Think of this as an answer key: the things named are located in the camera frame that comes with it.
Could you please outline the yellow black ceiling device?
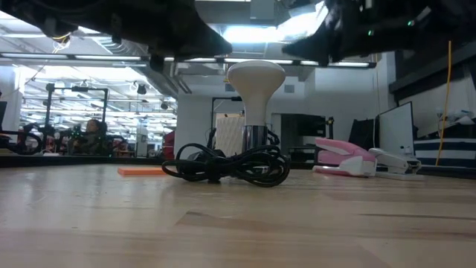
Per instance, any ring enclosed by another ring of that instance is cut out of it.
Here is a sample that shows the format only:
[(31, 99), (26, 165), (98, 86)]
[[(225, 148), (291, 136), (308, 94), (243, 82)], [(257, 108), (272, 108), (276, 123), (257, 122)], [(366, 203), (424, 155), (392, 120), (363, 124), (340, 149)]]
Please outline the yellow black ceiling device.
[(64, 49), (67, 49), (71, 43), (71, 32), (62, 35), (62, 36), (54, 36), (52, 37), (53, 40), (53, 53), (57, 53)]

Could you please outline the white crumpled bag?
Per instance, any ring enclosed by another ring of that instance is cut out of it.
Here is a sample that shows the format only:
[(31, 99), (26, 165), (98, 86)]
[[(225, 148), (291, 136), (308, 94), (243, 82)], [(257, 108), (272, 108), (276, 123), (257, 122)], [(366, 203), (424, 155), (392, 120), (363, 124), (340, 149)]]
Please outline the white crumpled bag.
[(447, 111), (443, 109), (437, 111), (438, 127), (451, 127), (454, 125), (475, 125), (476, 115), (468, 110)]

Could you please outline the black chair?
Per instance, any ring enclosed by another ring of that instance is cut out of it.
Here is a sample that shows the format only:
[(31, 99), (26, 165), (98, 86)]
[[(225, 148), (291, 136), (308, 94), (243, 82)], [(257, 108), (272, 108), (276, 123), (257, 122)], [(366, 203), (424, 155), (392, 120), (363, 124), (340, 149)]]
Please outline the black chair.
[(348, 142), (355, 144), (365, 150), (374, 147), (374, 119), (354, 120)]

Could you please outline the blue white striped cloth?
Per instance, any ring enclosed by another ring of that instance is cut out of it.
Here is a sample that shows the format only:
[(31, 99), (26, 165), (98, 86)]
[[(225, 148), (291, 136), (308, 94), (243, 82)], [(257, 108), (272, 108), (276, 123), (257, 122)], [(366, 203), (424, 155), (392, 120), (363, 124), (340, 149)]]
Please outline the blue white striped cloth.
[(476, 138), (444, 138), (414, 142), (415, 156), (423, 166), (476, 168)]

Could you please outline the white flat panel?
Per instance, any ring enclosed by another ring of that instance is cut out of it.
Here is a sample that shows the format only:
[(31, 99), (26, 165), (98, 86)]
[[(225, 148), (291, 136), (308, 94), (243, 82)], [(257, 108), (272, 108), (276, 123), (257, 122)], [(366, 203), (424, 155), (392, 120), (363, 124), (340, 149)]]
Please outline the white flat panel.
[(389, 153), (414, 156), (414, 120), (412, 102), (379, 115), (379, 146)]

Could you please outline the white textured pen cup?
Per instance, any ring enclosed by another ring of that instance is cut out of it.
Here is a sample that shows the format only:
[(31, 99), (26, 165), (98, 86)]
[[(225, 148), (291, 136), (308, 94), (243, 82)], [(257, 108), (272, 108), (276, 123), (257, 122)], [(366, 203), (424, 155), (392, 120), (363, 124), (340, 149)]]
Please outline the white textured pen cup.
[(216, 149), (226, 156), (242, 152), (242, 129), (244, 117), (223, 117), (216, 120)]

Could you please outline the black cabinet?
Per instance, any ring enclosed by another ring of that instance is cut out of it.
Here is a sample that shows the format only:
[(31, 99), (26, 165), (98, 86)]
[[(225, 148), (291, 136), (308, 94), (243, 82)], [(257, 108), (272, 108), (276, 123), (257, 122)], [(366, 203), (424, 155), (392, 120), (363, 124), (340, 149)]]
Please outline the black cabinet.
[(334, 118), (319, 115), (282, 114), (280, 147), (294, 163), (314, 164), (319, 149), (316, 138), (334, 138)]

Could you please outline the white stapler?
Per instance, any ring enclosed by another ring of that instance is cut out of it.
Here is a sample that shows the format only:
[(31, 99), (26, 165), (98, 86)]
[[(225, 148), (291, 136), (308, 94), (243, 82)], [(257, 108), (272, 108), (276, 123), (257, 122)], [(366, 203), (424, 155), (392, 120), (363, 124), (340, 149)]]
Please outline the white stapler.
[(369, 152), (376, 158), (376, 177), (401, 181), (424, 181), (425, 177), (417, 172), (421, 169), (421, 161), (414, 156), (389, 153), (379, 148), (371, 148)]

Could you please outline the red cabinet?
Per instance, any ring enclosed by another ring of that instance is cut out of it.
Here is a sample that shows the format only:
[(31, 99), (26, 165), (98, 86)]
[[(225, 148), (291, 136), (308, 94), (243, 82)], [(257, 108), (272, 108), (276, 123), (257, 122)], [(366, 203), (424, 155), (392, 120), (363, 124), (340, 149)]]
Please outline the red cabinet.
[(172, 131), (163, 137), (162, 153), (166, 160), (174, 159), (175, 132)]

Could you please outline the white reflector lightbulb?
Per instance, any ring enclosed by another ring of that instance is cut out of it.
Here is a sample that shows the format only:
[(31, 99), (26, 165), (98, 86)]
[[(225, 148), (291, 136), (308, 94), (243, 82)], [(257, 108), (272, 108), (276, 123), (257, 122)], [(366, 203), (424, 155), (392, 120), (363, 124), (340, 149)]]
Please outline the white reflector lightbulb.
[(266, 125), (267, 103), (285, 78), (281, 66), (264, 60), (244, 61), (228, 69), (228, 82), (242, 98), (246, 126)]

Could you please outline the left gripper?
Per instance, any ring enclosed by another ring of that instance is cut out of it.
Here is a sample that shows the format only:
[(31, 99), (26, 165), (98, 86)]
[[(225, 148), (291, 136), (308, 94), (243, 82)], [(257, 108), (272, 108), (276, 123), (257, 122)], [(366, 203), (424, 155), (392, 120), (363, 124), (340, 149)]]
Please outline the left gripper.
[(164, 70), (156, 54), (217, 56), (232, 52), (232, 44), (199, 18), (195, 0), (113, 0), (114, 36), (149, 46), (149, 67)]

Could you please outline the orange sticky note pad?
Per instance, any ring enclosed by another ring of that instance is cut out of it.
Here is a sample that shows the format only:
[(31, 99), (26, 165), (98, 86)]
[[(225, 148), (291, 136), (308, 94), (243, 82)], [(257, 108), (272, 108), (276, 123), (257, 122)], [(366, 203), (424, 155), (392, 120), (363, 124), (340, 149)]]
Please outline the orange sticky note pad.
[(161, 167), (119, 167), (117, 172), (122, 176), (160, 176), (166, 175)]

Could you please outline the long ceiling light strip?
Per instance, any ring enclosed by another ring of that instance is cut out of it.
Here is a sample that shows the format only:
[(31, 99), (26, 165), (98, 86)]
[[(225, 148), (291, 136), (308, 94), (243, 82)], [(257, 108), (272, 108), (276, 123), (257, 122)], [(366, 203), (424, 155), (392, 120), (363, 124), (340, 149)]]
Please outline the long ceiling light strip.
[[(151, 59), (150, 56), (113, 56), (113, 55), (86, 55), (86, 54), (33, 54), (33, 53), (13, 53), (0, 52), (0, 58), (5, 59), (21, 59), (21, 60), (90, 60), (104, 62), (146, 62)], [(210, 58), (193, 58), (188, 60), (177, 60), (178, 63), (241, 63), (250, 61), (252, 58), (236, 58), (236, 57), (210, 57)], [(318, 62), (311, 60), (275, 60), (263, 59), (263, 61), (276, 63), (281, 66), (307, 66), (321, 67)], [(359, 61), (343, 61), (338, 63), (330, 63), (330, 68), (375, 68), (375, 62), (359, 62)]]

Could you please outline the black background gantry frame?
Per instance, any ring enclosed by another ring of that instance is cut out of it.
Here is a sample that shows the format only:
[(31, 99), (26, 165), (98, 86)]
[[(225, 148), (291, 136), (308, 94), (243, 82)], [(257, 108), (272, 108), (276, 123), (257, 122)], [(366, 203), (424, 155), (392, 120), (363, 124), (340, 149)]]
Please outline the black background gantry frame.
[(109, 90), (107, 88), (92, 88), (86, 86), (72, 86), (72, 87), (56, 87), (54, 83), (48, 83), (46, 85), (46, 91), (48, 92), (48, 98), (46, 103), (44, 103), (46, 107), (45, 112), (45, 127), (49, 126), (50, 122), (50, 114), (51, 114), (51, 104), (52, 104), (52, 95), (56, 90), (69, 90), (71, 92), (88, 92), (88, 91), (99, 91), (103, 92), (103, 107), (102, 107), (102, 119), (97, 124), (97, 129), (95, 132), (91, 131), (82, 131), (81, 125), (75, 125), (71, 130), (64, 130), (60, 134), (60, 138), (58, 140), (59, 144), (58, 147), (61, 145), (62, 140), (64, 137), (68, 136), (71, 142), (67, 143), (66, 145), (66, 153), (69, 156), (73, 156), (75, 153), (75, 146), (74, 142), (78, 141), (79, 143), (86, 143), (88, 141), (88, 137), (95, 134), (96, 144), (99, 144), (101, 147), (103, 142), (106, 140), (106, 132), (107, 132), (107, 124), (106, 124), (106, 110), (108, 104), (108, 97), (109, 97)]
[(217, 100), (229, 100), (229, 101), (235, 101), (235, 102), (241, 102), (242, 101), (242, 98), (240, 96), (234, 96), (234, 97), (212, 97), (211, 99), (211, 112), (210, 112), (210, 116), (211, 116), (211, 120), (212, 120), (212, 123), (213, 123), (213, 119), (214, 119), (214, 111), (215, 111), (215, 101)]

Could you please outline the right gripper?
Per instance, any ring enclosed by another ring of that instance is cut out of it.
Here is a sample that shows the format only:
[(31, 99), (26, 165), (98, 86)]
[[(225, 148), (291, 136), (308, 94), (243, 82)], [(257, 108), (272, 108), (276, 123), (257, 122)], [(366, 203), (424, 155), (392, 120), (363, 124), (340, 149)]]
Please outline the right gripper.
[(324, 56), (321, 67), (333, 60), (407, 48), (413, 27), (410, 5), (405, 0), (327, 0), (329, 14), (313, 35), (284, 45), (292, 56)]

